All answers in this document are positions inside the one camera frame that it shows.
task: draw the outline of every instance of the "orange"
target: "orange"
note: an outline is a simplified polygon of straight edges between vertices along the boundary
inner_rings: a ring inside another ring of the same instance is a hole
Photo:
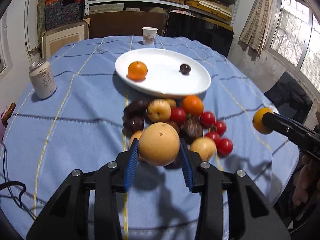
[[[262,117],[265,113],[272,113],[273,111],[270,108],[261,108],[259,109],[252,118],[253,127],[262,134],[272,133],[272,130],[266,128],[262,123]]]
[[[186,96],[182,101],[182,108],[187,114],[198,116],[203,113],[203,103],[197,96]]]
[[[140,61],[135,61],[129,65],[127,77],[134,81],[139,81],[143,80],[146,77],[147,73],[147,66]]]

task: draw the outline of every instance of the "white paper cup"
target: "white paper cup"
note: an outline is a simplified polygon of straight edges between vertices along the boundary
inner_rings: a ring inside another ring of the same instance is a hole
[[[143,27],[142,28],[143,44],[144,45],[153,44],[155,42],[157,31],[158,31],[157,28]]]

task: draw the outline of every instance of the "blue tablecloth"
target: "blue tablecloth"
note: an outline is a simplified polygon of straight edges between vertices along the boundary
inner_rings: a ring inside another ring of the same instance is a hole
[[[232,173],[245,170],[274,203],[297,164],[299,152],[286,137],[276,132],[262,135],[253,128],[251,120],[256,110],[272,105],[252,81],[224,56],[198,41],[157,36],[154,45],[145,46],[142,37],[118,36],[61,48],[49,60],[58,87],[55,94],[39,100],[30,84],[17,103],[4,143],[9,179],[27,186],[22,198],[25,205],[39,214],[73,169],[95,171],[127,148],[128,138],[122,134],[123,109],[128,102],[145,95],[129,88],[117,76],[115,61],[121,54],[140,48],[173,50],[208,70],[212,83],[203,95],[205,110],[225,120],[225,136],[234,143],[228,158],[215,155],[210,163]],[[13,188],[13,192],[18,195],[19,190]],[[12,199],[0,199],[9,221],[26,237],[32,219]],[[91,236],[93,199],[94,196],[89,208]],[[119,194],[117,200],[123,226],[123,196]],[[199,194],[188,191],[180,169],[139,163],[128,192],[129,239],[194,239],[199,206]],[[226,239],[227,205],[224,218]]]

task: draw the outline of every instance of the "white oval plate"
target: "white oval plate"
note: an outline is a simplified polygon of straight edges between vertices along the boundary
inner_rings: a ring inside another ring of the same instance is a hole
[[[128,66],[134,61],[148,68],[145,80],[135,82],[127,78]],[[191,67],[189,75],[182,75],[181,64]],[[116,60],[116,72],[134,89],[153,96],[181,98],[205,92],[211,78],[208,71],[194,59],[166,49],[135,49]]]

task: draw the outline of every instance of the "red cherry tomato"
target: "red cherry tomato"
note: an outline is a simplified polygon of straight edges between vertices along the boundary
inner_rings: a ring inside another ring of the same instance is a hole
[[[232,141],[228,138],[221,138],[218,144],[218,152],[221,155],[229,155],[233,150]]]
[[[222,120],[218,120],[215,123],[215,126],[216,126],[216,129],[217,129],[217,133],[220,134],[220,135],[223,135],[227,130],[227,126],[226,126],[225,122],[223,122]]]
[[[186,120],[187,114],[180,107],[174,107],[171,109],[170,120],[175,121],[176,123],[183,123]]]
[[[209,138],[211,138],[212,140],[214,140],[216,146],[218,146],[218,144],[219,144],[219,142],[220,142],[220,140],[221,140],[220,135],[219,135],[217,132],[214,132],[214,131],[207,133],[207,134],[205,135],[205,137],[209,137]]]
[[[204,112],[200,116],[200,122],[204,127],[210,127],[216,122],[216,117],[211,112]]]

